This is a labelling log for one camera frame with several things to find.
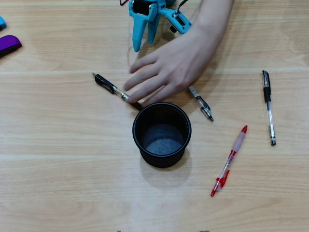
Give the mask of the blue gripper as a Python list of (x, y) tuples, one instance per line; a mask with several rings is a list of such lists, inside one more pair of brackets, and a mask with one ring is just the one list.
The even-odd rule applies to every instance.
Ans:
[(130, 0), (128, 9), (129, 15), (133, 17), (134, 24), (132, 33), (133, 49), (138, 52), (147, 23), (148, 43), (152, 44), (155, 39), (158, 3), (156, 0)]

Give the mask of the person's bare hand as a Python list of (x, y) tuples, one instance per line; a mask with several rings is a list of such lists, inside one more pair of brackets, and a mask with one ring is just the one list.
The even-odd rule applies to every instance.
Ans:
[(134, 76), (124, 90), (144, 85), (130, 95), (129, 103), (141, 99), (145, 100), (143, 106), (162, 102), (192, 85), (205, 71), (221, 39), (217, 31), (191, 29), (135, 61), (130, 68)]

